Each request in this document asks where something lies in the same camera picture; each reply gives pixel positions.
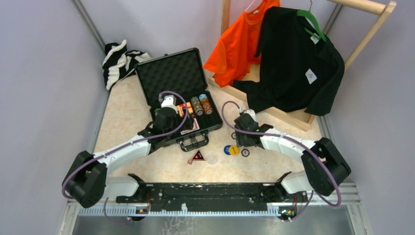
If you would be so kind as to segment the orange boxed card deck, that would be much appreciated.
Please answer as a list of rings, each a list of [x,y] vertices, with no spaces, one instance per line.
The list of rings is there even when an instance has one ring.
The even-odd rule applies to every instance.
[[[195,117],[190,102],[187,102],[186,104],[183,103],[183,104],[177,105],[176,108],[181,118],[185,116],[186,112],[188,112],[191,117]]]

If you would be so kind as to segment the black poker set case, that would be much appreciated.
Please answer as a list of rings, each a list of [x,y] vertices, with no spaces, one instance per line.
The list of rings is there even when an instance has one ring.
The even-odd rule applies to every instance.
[[[222,127],[196,47],[139,62],[134,71],[152,117],[142,134],[163,134],[150,140],[153,150],[177,143],[189,152],[206,146],[208,134]]]

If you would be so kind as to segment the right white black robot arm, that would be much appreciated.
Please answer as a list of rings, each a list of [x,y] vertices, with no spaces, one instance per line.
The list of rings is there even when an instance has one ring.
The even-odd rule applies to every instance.
[[[276,197],[282,202],[300,191],[329,196],[351,174],[350,166],[328,138],[306,140],[268,124],[259,125],[252,110],[241,112],[234,123],[237,146],[272,150],[302,163],[303,171],[287,173],[277,181]]]

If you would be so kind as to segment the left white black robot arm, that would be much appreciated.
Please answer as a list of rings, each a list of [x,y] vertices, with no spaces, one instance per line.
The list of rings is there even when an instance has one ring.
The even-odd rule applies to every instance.
[[[154,121],[130,140],[101,152],[78,153],[62,183],[62,195],[90,208],[102,199],[129,197],[142,202],[147,195],[145,183],[132,174],[112,177],[122,166],[157,151],[165,146],[171,134],[180,131],[185,119],[177,120],[176,99],[184,100],[173,91],[159,94],[161,110]]]

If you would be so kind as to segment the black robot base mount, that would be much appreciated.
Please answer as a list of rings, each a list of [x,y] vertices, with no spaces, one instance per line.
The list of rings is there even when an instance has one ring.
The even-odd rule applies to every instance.
[[[264,212],[269,203],[303,203],[306,192],[284,194],[277,183],[146,183],[135,174],[138,190],[117,203],[146,203],[151,212]]]

